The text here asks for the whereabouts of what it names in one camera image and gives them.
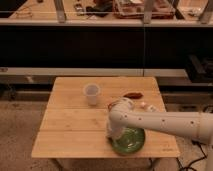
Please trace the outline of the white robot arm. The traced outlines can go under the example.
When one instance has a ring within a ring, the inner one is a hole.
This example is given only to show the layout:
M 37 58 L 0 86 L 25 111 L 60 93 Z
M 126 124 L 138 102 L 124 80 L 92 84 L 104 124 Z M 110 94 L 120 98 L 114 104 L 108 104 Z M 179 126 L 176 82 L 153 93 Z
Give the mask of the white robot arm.
M 134 102 L 121 98 L 108 107 L 108 135 L 118 139 L 126 127 L 143 128 L 204 144 L 213 143 L 213 114 L 202 112 L 140 112 Z

